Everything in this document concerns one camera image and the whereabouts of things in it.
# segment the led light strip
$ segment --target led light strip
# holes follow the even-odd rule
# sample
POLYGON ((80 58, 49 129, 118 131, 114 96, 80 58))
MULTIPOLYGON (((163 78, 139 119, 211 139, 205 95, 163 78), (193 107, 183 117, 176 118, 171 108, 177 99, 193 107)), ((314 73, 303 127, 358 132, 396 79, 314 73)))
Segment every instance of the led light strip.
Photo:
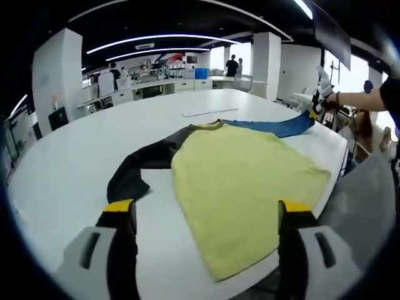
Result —
POLYGON ((24 100, 27 98, 28 95, 25 95, 24 97, 22 97, 21 100, 19 100, 18 104, 16 105, 16 107, 14 107, 14 109, 12 110, 10 117, 17 111, 17 109, 21 106, 21 104, 24 102, 24 100))
POLYGON ((98 9, 105 8, 106 6, 113 5, 113 4, 120 3, 120 2, 125 2, 125 1, 128 1, 128 0, 114 0, 114 1, 104 3, 102 5, 99 5, 99 6, 95 6, 94 8, 88 9, 87 11, 84 11, 81 14, 74 16, 73 18, 69 19, 68 22, 75 21, 76 19, 83 17, 85 14, 89 14, 93 11, 97 11, 98 9))
POLYGON ((143 54, 143 53, 151 53, 151 52, 159 52, 159 51, 210 51, 207 48, 162 48, 162 49, 152 49, 152 50, 144 50, 138 52, 132 52, 128 54, 123 54, 111 58, 107 58, 106 61, 113 61, 114 59, 124 58, 126 56, 135 55, 135 54, 143 54))
POLYGON ((214 36, 199 36, 197 34, 160 34, 157 36, 141 36, 141 37, 134 37, 132 39, 124 39, 122 41, 118 42, 112 42, 111 44, 107 44, 101 47, 94 48, 92 50, 89 50, 86 52, 86 54, 91 54, 93 52, 99 51, 104 48, 108 48, 111 46, 123 44, 123 43, 128 43, 128 42, 134 42, 134 41, 141 41, 143 39, 161 39, 161 38, 197 38, 197 39, 212 39, 215 41, 221 41, 221 42, 227 42, 227 43, 232 43, 232 44, 241 44, 240 42, 232 41, 230 39, 223 39, 221 37, 214 37, 214 36))
POLYGON ((302 9, 302 11, 304 11, 307 17, 313 19, 313 12, 310 10, 307 4, 303 2, 303 0, 294 0, 294 2, 296 2, 297 5, 300 6, 300 8, 302 9))

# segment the blue sleeve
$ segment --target blue sleeve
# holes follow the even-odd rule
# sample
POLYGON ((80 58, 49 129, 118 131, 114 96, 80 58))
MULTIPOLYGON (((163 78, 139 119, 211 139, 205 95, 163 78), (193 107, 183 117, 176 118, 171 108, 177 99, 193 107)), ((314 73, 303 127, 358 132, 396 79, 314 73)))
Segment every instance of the blue sleeve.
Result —
POLYGON ((315 123, 314 119, 309 117, 309 111, 304 111, 300 116, 283 122, 224 121, 232 126, 273 133, 279 138, 298 136, 315 123))

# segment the ceiling light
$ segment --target ceiling light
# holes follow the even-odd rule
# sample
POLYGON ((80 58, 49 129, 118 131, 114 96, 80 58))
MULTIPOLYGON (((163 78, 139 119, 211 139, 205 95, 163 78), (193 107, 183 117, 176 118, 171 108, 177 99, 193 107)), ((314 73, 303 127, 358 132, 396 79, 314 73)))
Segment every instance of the ceiling light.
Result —
POLYGON ((197 39, 213 39, 216 41, 222 41, 222 42, 228 42, 232 44, 240 44, 240 42, 232 41, 230 39, 223 39, 221 37, 213 37, 213 36, 199 36, 197 34, 161 34, 158 36, 141 36, 141 37, 134 37, 132 39, 124 39, 122 41, 118 42, 112 42, 111 44, 107 44, 101 47, 94 48, 92 50, 89 50, 86 52, 86 54, 91 54, 93 52, 99 51, 104 48, 108 48, 111 46, 115 46, 118 44, 123 44, 123 43, 128 43, 128 42, 134 42, 134 41, 141 41, 143 39, 160 39, 160 38, 197 38, 197 39))
POLYGON ((113 61, 114 59, 124 58, 124 57, 130 56, 130 55, 150 53, 150 52, 159 52, 159 51, 178 51, 178 52, 181 52, 181 51, 210 51, 210 49, 207 49, 207 48, 163 48, 163 49, 152 49, 152 50, 144 50, 144 51, 132 52, 132 53, 128 53, 128 54, 123 54, 123 55, 107 58, 106 61, 113 61))
POLYGON ((14 109, 12 110, 10 117, 17 111, 17 109, 20 107, 20 105, 24 102, 24 100, 27 98, 28 95, 25 95, 24 97, 22 97, 21 100, 19 100, 18 104, 16 105, 16 107, 14 107, 14 109))
POLYGON ((313 19, 313 12, 310 10, 307 4, 303 2, 303 0, 294 0, 294 2, 296 2, 297 5, 300 6, 300 8, 302 9, 302 11, 304 11, 307 17, 313 19))

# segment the air vent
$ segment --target air vent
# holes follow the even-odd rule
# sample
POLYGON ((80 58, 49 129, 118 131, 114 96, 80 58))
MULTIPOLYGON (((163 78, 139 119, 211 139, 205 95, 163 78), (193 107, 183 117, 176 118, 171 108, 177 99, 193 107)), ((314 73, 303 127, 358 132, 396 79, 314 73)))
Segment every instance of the air vent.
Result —
POLYGON ((154 43, 152 42, 151 44, 143 44, 143 45, 137 45, 135 46, 137 50, 143 50, 143 49, 150 49, 154 48, 154 43))

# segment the window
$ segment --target window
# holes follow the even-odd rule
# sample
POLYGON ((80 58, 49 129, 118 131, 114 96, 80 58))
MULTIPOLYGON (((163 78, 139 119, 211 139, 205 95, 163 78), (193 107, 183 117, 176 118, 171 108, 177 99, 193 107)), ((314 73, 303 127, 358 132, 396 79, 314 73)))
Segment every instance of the window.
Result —
POLYGON ((239 45, 231 45, 231 55, 236 55, 236 61, 239 61, 239 58, 243 59, 243 75, 250 75, 251 70, 251 43, 244 42, 239 45))
POLYGON ((210 69, 225 69, 224 47, 213 48, 210 51, 210 69))
POLYGON ((339 60, 329 51, 326 51, 325 59, 324 69, 331 78, 331 83, 335 85, 334 92, 358 93, 364 90, 364 83, 368 80, 369 76, 367 61, 352 55, 351 71, 349 71, 341 62, 339 63, 339 60))
MULTIPOLYGON (((383 72, 382 74, 382 82, 384 83, 388 75, 383 72)), ((376 124, 383 130, 385 127, 389 127, 391 129, 391 139, 395 142, 398 141, 398 137, 396 136, 396 125, 394 124, 393 118, 389 114, 388 111, 381 111, 377 114, 376 124)))
POLYGON ((382 83, 384 83, 388 77, 389 76, 385 72, 383 72, 382 73, 382 83))

